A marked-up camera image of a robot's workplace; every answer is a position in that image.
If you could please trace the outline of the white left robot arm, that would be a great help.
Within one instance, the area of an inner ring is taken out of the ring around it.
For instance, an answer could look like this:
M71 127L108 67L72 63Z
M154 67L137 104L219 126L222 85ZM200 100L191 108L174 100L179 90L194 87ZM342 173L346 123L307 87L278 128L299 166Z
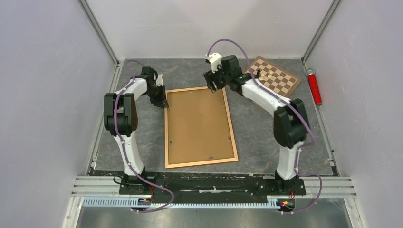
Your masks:
M141 161L135 138L138 127L136 100L146 95L152 105L168 108L162 75L149 66L133 76L128 84L115 93L104 96L104 126L118 144L124 162L121 185L131 185L138 194L148 191L151 182L145 177L145 166Z

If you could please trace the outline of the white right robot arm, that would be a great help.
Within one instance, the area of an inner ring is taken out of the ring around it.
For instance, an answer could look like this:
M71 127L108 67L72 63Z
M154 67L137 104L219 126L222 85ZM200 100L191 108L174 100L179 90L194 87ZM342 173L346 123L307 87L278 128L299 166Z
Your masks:
M277 192L288 193L299 179L299 154L310 133L303 101L284 96L294 80L260 57L246 71L242 71L235 55L213 53L206 55L205 61L211 68L203 76L213 93L228 86L273 117L273 135L280 148L274 186Z

